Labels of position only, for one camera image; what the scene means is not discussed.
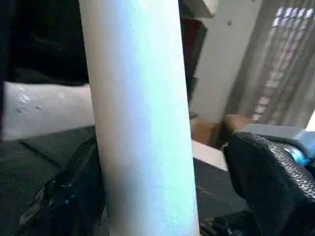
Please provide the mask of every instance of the gray plastic part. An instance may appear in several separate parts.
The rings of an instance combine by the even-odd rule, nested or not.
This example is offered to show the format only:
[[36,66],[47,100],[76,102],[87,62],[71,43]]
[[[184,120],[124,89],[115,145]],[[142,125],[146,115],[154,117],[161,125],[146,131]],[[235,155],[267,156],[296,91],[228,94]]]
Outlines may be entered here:
[[298,127],[248,124],[238,132],[250,132],[268,140],[292,145],[303,152],[307,159],[315,158],[315,133]]

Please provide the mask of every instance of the white cylinder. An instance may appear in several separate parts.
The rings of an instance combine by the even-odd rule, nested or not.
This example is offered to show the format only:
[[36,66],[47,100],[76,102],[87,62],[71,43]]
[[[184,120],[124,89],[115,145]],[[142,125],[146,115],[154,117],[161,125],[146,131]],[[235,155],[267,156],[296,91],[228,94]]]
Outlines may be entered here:
[[177,0],[80,0],[111,236],[198,236]]

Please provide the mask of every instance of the black textured surface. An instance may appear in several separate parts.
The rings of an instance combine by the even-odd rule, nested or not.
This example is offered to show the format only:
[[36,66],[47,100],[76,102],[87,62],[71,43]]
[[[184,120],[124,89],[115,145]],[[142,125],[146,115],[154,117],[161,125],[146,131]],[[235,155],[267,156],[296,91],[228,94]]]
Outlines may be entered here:
[[227,163],[263,235],[301,235],[315,200],[315,183],[304,167],[276,143],[245,132],[229,139]]

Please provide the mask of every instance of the white wall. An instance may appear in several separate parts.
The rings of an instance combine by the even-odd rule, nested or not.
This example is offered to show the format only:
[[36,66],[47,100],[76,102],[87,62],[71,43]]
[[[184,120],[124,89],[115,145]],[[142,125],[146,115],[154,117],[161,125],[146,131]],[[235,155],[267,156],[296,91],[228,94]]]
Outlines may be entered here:
[[200,117],[220,121],[261,3],[262,0],[219,0],[217,16],[201,19],[208,34],[195,73],[199,81],[190,107]]

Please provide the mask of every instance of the cardboard tube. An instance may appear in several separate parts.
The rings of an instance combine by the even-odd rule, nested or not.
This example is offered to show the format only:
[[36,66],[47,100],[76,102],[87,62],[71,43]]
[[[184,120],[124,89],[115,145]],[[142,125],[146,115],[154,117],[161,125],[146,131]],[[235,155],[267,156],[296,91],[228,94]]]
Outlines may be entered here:
[[80,0],[111,236],[199,235],[177,0]]

